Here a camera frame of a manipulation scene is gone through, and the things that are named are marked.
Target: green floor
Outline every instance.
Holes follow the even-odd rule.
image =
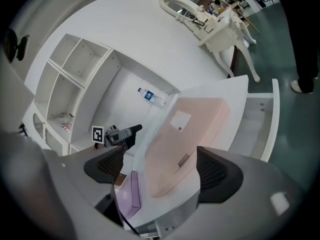
[[[234,74],[249,76],[250,93],[272,92],[272,79],[280,89],[280,120],[270,162],[307,190],[320,165],[320,77],[313,94],[290,88],[298,79],[288,24],[280,3],[249,17],[260,34],[249,27],[257,45],[249,47],[260,82],[254,82],[249,67],[238,52]]]

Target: shelf compartment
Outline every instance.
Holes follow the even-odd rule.
[[[81,103],[79,104],[78,111],[74,115],[71,143],[77,141],[88,131],[91,132],[91,121],[96,109],[120,68],[120,62],[114,50],[103,58],[101,64],[89,81]]]
[[[83,93],[83,89],[79,88],[64,75],[59,74],[50,96],[46,119],[53,130],[66,142],[70,141],[71,129],[70,132],[64,130],[60,126],[57,117],[68,114],[75,116]]]
[[[34,97],[34,103],[44,118],[47,116],[50,95],[58,75],[58,71],[49,62],[47,62],[41,74]]]
[[[76,47],[77,43],[81,40],[81,38],[71,35],[65,34],[61,41],[58,43],[53,53],[50,56],[50,59],[55,62],[59,67],[66,62],[68,56],[71,51]]]
[[[86,86],[102,58],[109,51],[105,47],[82,39],[62,65],[62,69],[75,80],[79,79],[79,84]]]
[[[238,131],[229,152],[268,162],[279,125],[280,95],[276,79],[273,93],[247,95]]]
[[[95,143],[92,141],[91,131],[81,136],[78,140],[70,144],[70,154],[90,148]]]

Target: white surface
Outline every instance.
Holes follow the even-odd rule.
[[[162,109],[142,98],[138,92],[139,88],[146,88],[161,98],[167,96],[163,91],[122,67],[101,98],[91,122],[97,126],[116,125],[121,130],[142,125],[142,130],[136,134],[135,145],[127,151],[132,156],[136,154],[157,111]]]
[[[60,126],[60,121],[57,120],[56,118],[54,119],[50,119],[46,121],[46,126],[50,126],[50,132],[53,136],[55,136],[57,138],[57,135],[63,139],[64,143],[68,143],[71,137],[71,133],[64,130],[61,126]]]
[[[33,117],[36,114],[42,122],[45,122],[45,117],[39,113],[35,103],[31,102],[30,106],[26,110],[24,117],[22,119],[24,126],[27,130],[28,136],[33,139],[42,149],[50,150],[50,147],[46,144],[46,142],[42,139],[42,137],[38,134],[35,126]]]
[[[46,136],[46,129],[44,128],[44,123],[40,120],[37,114],[33,115],[33,124],[37,133],[42,139],[44,139]]]
[[[24,35],[30,35],[23,61],[15,59],[12,62],[12,67],[23,81],[51,33],[70,15],[93,1],[95,0],[28,0],[23,4],[10,25],[18,40]]]
[[[187,123],[189,122],[190,117],[190,114],[177,111],[173,116],[170,124],[178,131],[182,132],[186,127]]]
[[[280,119],[280,92],[279,92],[279,83],[277,79],[272,79],[272,87],[273,87],[273,108],[272,108],[272,121],[270,126],[270,132],[268,140],[265,144],[265,148],[261,157],[262,161],[267,162],[271,156],[271,152],[274,148],[279,119]]]
[[[94,143],[92,142],[91,131],[89,131],[86,134],[82,135],[76,141],[71,142],[70,147],[74,151],[79,152],[81,150],[90,148],[93,145],[94,145]]]
[[[62,144],[50,133],[50,131],[48,131],[48,129],[45,130],[45,142],[53,151],[58,154],[59,157],[64,155]]]
[[[240,126],[229,149],[231,153],[268,162],[276,141],[280,114],[278,81],[273,79],[272,84],[274,93],[248,95]]]
[[[48,111],[48,102],[34,102],[39,112],[43,115],[44,118],[47,116]]]
[[[168,95],[178,93],[179,90],[173,86],[169,81],[163,79],[161,76],[157,75],[147,67],[141,65],[132,58],[125,56],[124,54],[117,52],[116,54],[119,58],[120,64],[128,69],[130,72],[134,73],[136,76],[147,81],[149,84],[153,85],[157,89],[165,92]]]
[[[123,167],[120,173],[124,175],[129,175],[132,171],[133,163],[134,157],[132,155],[129,155],[128,153],[125,153],[123,156]]]
[[[240,125],[248,94],[248,76],[237,76],[183,91],[180,97],[224,98],[229,114],[210,147],[229,150]]]
[[[57,65],[62,67],[66,62],[67,57],[70,55],[71,51],[76,47],[77,43],[80,42],[80,38],[71,34],[66,34],[59,44],[54,49],[50,56],[50,59],[54,61]]]
[[[147,189],[147,176],[145,174],[145,152],[157,134],[160,126],[166,119],[171,108],[179,97],[213,97],[224,98],[229,106],[229,114],[224,125],[210,145],[212,148],[228,150],[235,138],[245,109],[248,94],[248,77],[238,76],[211,84],[197,86],[182,91],[177,95],[170,95],[166,99],[166,106],[155,116],[154,121],[145,134],[145,138],[140,145],[133,161],[133,170],[138,172],[138,184],[141,208],[129,220],[132,226],[138,227],[153,221],[166,214],[172,209],[183,204],[200,189],[200,178],[196,167],[177,184],[171,191],[163,197],[152,198]]]
[[[109,53],[98,66],[98,69],[95,71],[83,94],[78,110],[74,115],[71,129],[71,142],[77,140],[90,130],[91,121],[99,102],[120,67],[121,65],[114,51]]]
[[[77,76],[85,84],[100,64],[102,57],[108,52],[107,49],[82,39],[72,50],[62,68],[72,76]]]
[[[82,95],[81,89],[64,75],[59,74],[50,95],[46,119],[53,119],[68,113],[74,116]]]
[[[161,239],[171,235],[181,224],[183,224],[197,209],[199,193],[194,194],[189,200],[159,218],[154,223]]]
[[[77,150],[75,150],[71,145],[70,145],[70,150],[69,150],[69,155],[72,155],[72,154],[74,154],[74,153],[77,153],[78,151]]]
[[[34,95],[9,64],[2,47],[0,48],[0,127],[17,133],[22,118]]]
[[[55,68],[53,68],[49,63],[45,64],[42,75],[40,77],[38,88],[36,89],[34,102],[47,103],[48,105],[50,95],[58,77],[58,74],[58,71]],[[47,110],[45,110],[43,116],[47,116]]]
[[[53,67],[55,67],[56,70],[65,78],[67,78],[71,83],[74,83],[80,89],[85,89],[86,82],[81,77],[69,73],[68,71],[64,70],[62,67],[60,67],[51,59],[48,60],[48,63],[51,64]]]
[[[25,79],[32,93],[46,60],[66,33],[114,48],[179,90],[226,78],[213,55],[197,47],[197,37],[163,11],[158,0],[98,0],[65,20],[42,46]]]
[[[285,194],[286,194],[285,192],[278,192],[278,193],[274,193],[270,197],[272,206],[278,216],[281,216],[281,214],[283,214],[290,207],[290,203],[286,198]]]

